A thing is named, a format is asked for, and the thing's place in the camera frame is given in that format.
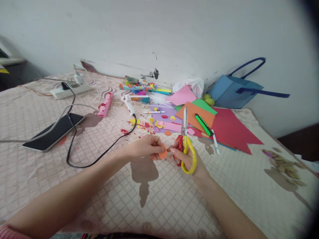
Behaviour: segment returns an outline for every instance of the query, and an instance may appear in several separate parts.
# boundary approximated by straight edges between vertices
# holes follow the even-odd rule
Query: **phone screen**
[[[84,116],[70,113],[70,117],[75,126],[84,120]],[[42,132],[38,133],[33,138],[47,132],[54,124],[51,124]],[[63,116],[54,129],[47,135],[28,143],[24,143],[22,146],[42,152],[46,152],[51,149],[60,139],[62,139],[66,134],[68,134],[73,129],[70,119],[67,115]]]

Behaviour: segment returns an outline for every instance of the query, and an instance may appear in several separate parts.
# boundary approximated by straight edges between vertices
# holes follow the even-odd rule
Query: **green ball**
[[[213,99],[206,99],[204,100],[210,107],[214,106],[215,101]]]
[[[212,97],[209,95],[209,94],[205,94],[203,96],[203,100],[206,100],[206,99],[211,99]]]

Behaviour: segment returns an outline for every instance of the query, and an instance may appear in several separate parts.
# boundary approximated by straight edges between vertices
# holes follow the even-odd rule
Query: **pink sleeve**
[[[9,225],[2,225],[0,227],[0,239],[31,239],[19,232],[14,231]]]

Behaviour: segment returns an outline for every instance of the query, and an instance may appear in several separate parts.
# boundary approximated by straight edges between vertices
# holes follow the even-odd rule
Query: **red and yellow scissors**
[[[197,157],[196,157],[196,152],[195,152],[195,149],[192,145],[192,142],[191,142],[190,138],[187,137],[187,108],[186,108],[186,106],[184,109],[182,129],[181,129],[180,135],[177,137],[174,145],[176,144],[177,141],[178,141],[178,145],[175,147],[179,151],[182,151],[184,154],[188,153],[188,148],[189,148],[189,150],[191,151],[192,156],[193,156],[193,162],[192,162],[192,166],[189,170],[187,170],[185,168],[184,162],[175,158],[175,156],[173,156],[174,162],[176,163],[177,166],[179,166],[179,167],[182,166],[184,173],[192,175],[195,172],[196,167],[197,167]]]

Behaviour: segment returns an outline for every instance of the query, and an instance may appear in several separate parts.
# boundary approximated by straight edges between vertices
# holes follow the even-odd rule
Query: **blue bag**
[[[236,71],[258,60],[261,60],[262,63],[260,63],[259,66],[257,66],[248,74],[244,75],[242,78],[232,76]],[[241,109],[253,97],[255,97],[257,93],[281,98],[288,98],[290,96],[289,94],[263,91],[263,86],[252,81],[245,80],[247,76],[258,70],[263,64],[265,64],[265,62],[266,58],[259,57],[240,66],[229,75],[222,75],[222,77],[208,91],[208,94],[215,101],[214,106],[228,109]]]

